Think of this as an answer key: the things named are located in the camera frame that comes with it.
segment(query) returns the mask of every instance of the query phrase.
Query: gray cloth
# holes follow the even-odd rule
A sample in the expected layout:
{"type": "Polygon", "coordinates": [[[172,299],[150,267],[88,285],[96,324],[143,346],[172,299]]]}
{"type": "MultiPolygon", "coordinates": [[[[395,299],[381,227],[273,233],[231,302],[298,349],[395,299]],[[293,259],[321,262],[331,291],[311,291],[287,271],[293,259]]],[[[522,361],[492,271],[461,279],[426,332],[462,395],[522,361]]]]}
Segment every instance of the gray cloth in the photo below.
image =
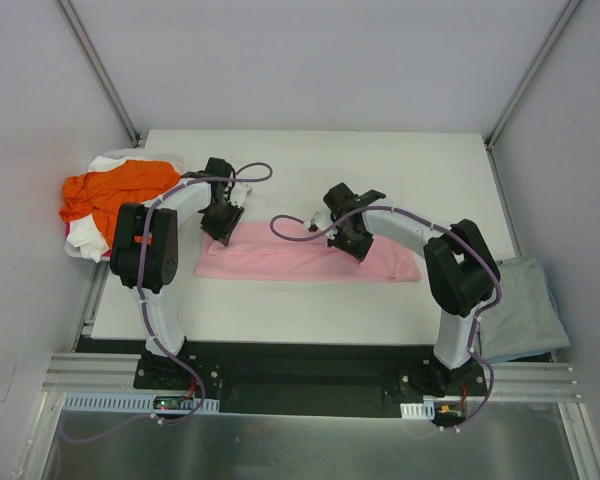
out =
{"type": "Polygon", "coordinates": [[[498,268],[502,301],[482,316],[476,342],[480,355],[505,361],[569,346],[536,259],[504,260],[498,268]]]}

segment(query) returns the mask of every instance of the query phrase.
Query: orange cloth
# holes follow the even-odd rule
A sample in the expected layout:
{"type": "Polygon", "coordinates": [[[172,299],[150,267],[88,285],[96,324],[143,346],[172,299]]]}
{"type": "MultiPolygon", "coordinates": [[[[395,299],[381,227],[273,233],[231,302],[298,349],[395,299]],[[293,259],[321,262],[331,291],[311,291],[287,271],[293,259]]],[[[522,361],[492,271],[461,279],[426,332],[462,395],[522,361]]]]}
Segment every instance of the orange cloth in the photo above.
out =
{"type": "Polygon", "coordinates": [[[127,160],[108,172],[69,177],[62,187],[60,217],[69,223],[92,213],[96,227],[111,247],[123,203],[151,200],[179,180],[180,175],[170,163],[144,160],[127,160]]]}

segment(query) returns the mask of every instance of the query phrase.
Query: folded pink fabric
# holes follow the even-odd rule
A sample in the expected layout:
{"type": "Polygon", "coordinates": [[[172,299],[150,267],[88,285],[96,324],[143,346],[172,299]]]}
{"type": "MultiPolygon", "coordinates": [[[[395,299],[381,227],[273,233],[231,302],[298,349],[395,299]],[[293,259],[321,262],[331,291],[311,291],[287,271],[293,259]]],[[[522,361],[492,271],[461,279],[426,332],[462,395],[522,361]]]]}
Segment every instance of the folded pink fabric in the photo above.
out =
{"type": "MultiPolygon", "coordinates": [[[[308,235],[300,224],[283,223],[290,236],[308,235]]],[[[241,223],[224,247],[205,235],[196,276],[227,280],[299,282],[417,282],[420,269],[411,250],[384,237],[374,237],[364,262],[327,247],[325,237],[289,242],[276,237],[269,223],[241,223]]]]}

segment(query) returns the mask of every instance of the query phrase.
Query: laundry pile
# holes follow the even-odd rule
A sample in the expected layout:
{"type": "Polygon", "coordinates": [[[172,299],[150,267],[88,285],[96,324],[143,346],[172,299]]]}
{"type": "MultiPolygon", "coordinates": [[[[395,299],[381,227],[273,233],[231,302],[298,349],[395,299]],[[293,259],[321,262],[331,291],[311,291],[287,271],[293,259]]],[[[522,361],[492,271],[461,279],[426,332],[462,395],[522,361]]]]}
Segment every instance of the laundry pile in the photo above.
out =
{"type": "Polygon", "coordinates": [[[83,258],[99,262],[113,244],[120,206],[151,200],[179,180],[165,161],[96,157],[87,173],[67,178],[62,187],[60,217],[69,225],[67,242],[83,258]]]}

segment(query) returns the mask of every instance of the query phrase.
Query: purple cable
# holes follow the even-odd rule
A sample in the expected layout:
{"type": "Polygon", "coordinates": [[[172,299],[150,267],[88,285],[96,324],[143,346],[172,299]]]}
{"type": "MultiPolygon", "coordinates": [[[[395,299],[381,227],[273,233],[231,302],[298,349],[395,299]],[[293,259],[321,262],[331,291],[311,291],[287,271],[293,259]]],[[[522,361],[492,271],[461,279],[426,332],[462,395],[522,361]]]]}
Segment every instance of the purple cable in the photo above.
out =
{"type": "MultiPolygon", "coordinates": [[[[265,175],[264,177],[260,177],[260,178],[226,178],[226,177],[202,177],[202,178],[194,178],[189,182],[186,182],[184,184],[180,183],[178,185],[176,185],[175,187],[173,187],[171,190],[165,192],[164,194],[162,194],[162,198],[158,198],[156,199],[156,201],[154,201],[151,206],[149,207],[149,210],[147,211],[147,217],[145,219],[144,222],[144,230],[142,232],[142,244],[140,246],[140,260],[139,260],[139,264],[138,264],[138,283],[136,285],[136,288],[138,290],[138,295],[140,296],[141,300],[145,300],[146,296],[144,294],[144,290],[142,289],[142,282],[144,280],[144,267],[145,267],[145,263],[146,263],[146,257],[147,257],[147,245],[148,245],[148,241],[149,241],[149,230],[151,227],[151,217],[153,216],[153,212],[155,211],[155,209],[167,198],[169,198],[170,196],[174,195],[175,193],[179,192],[180,190],[183,190],[186,187],[189,187],[191,185],[195,185],[197,183],[208,183],[208,182],[235,182],[235,183],[258,183],[258,182],[264,182],[265,180],[269,180],[272,176],[273,176],[273,169],[271,168],[271,166],[267,163],[264,162],[254,162],[254,163],[249,163],[245,166],[243,166],[242,168],[240,168],[237,172],[236,172],[236,176],[247,170],[248,168],[251,167],[265,167],[267,170],[269,170],[269,173],[267,175],[265,175]]],[[[149,333],[149,335],[151,337],[153,337],[153,341],[155,342],[156,346],[160,349],[160,351],[162,353],[164,353],[169,359],[171,359],[174,363],[176,363],[178,366],[182,367],[184,370],[187,371],[187,373],[189,373],[191,375],[191,377],[196,381],[197,385],[200,386],[200,402],[198,402],[198,405],[196,405],[194,408],[192,408],[191,410],[189,410],[189,412],[187,412],[185,415],[182,415],[178,418],[175,419],[166,419],[164,417],[161,417],[162,421],[164,423],[167,423],[169,425],[171,424],[176,424],[176,423],[182,423],[185,420],[187,420],[191,415],[193,415],[195,412],[197,412],[200,408],[202,408],[202,405],[204,404],[207,392],[204,388],[204,384],[202,382],[202,379],[200,378],[200,376],[198,375],[198,373],[191,368],[189,365],[187,365],[186,363],[182,362],[179,358],[177,358],[175,355],[173,355],[171,352],[169,352],[164,345],[162,344],[162,342],[160,342],[160,340],[158,338],[156,338],[156,334],[153,330],[153,328],[151,327],[151,323],[149,321],[149,313],[147,311],[147,304],[143,303],[142,304],[142,320],[144,322],[145,328],[147,329],[147,332],[149,333]]],[[[64,441],[68,442],[68,443],[73,443],[73,444],[85,444],[85,443],[90,443],[93,442],[95,440],[99,440],[101,438],[104,438],[108,435],[111,435],[112,433],[117,432],[118,430],[120,430],[122,427],[125,427],[126,425],[129,425],[130,423],[135,422],[136,420],[139,420],[141,418],[152,418],[152,415],[154,414],[146,414],[146,413],[141,413],[139,415],[134,415],[133,417],[130,417],[128,419],[126,419],[125,421],[119,423],[118,425],[116,425],[115,427],[110,428],[109,430],[105,430],[104,432],[98,433],[96,435],[93,435],[91,437],[86,437],[86,438],[71,438],[69,435],[67,435],[65,427],[64,427],[64,423],[65,423],[65,419],[66,416],[65,414],[62,415],[60,422],[59,422],[59,426],[58,426],[58,434],[60,435],[60,438],[62,438],[64,441]]]]}
{"type": "Polygon", "coordinates": [[[462,422],[462,425],[464,425],[469,420],[474,418],[476,416],[476,414],[478,414],[482,410],[482,408],[487,404],[487,402],[491,398],[491,394],[493,393],[493,385],[495,382],[493,367],[491,366],[491,364],[488,361],[486,361],[485,359],[483,359],[482,357],[480,357],[478,354],[476,354],[474,352],[473,342],[475,340],[475,335],[478,330],[478,323],[479,323],[478,319],[480,318],[480,315],[482,315],[485,311],[489,310],[490,308],[495,307],[498,303],[500,303],[500,300],[502,300],[502,288],[500,287],[500,282],[498,281],[498,277],[496,277],[493,270],[491,270],[489,265],[487,265],[487,262],[485,262],[484,259],[480,255],[478,255],[478,252],[476,252],[473,248],[471,248],[471,246],[469,246],[467,244],[467,242],[465,242],[462,238],[460,238],[458,235],[456,235],[454,232],[452,232],[448,228],[442,227],[440,225],[436,225],[435,223],[430,222],[429,220],[427,220],[419,215],[416,215],[413,212],[405,210],[403,208],[389,207],[389,206],[370,205],[368,207],[356,208],[355,210],[352,210],[352,211],[344,214],[342,217],[340,217],[335,222],[333,222],[325,230],[319,231],[313,235],[309,235],[307,237],[302,237],[302,238],[290,237],[288,235],[284,235],[284,234],[278,232],[275,229],[275,223],[281,219],[293,220],[294,222],[304,223],[302,220],[300,220],[297,217],[293,217],[291,215],[276,215],[275,217],[273,217],[271,219],[271,222],[269,223],[269,227],[271,228],[271,231],[273,232],[274,235],[276,235],[279,238],[282,238],[283,240],[289,240],[291,242],[308,242],[311,240],[316,240],[317,238],[320,238],[323,235],[326,235],[328,232],[330,232],[331,230],[336,228],[338,225],[340,225],[342,222],[344,222],[349,217],[352,217],[353,215],[357,215],[358,213],[369,212],[369,211],[383,211],[383,212],[399,213],[401,215],[404,215],[404,216],[420,223],[421,225],[424,225],[425,227],[431,228],[432,230],[435,230],[437,232],[448,235],[453,240],[455,240],[469,255],[471,255],[480,264],[480,266],[484,269],[484,271],[489,276],[489,279],[493,283],[493,286],[496,290],[496,298],[491,303],[488,303],[487,305],[480,307],[473,314],[473,321],[471,323],[471,331],[469,333],[469,340],[467,342],[467,350],[469,350],[469,355],[471,356],[471,358],[473,358],[480,365],[487,367],[487,369],[489,370],[489,377],[490,377],[489,378],[489,387],[487,388],[487,393],[484,396],[484,399],[482,400],[480,405],[478,405],[478,408],[476,408],[473,411],[473,413],[471,413],[471,415],[469,415],[462,422]]]}

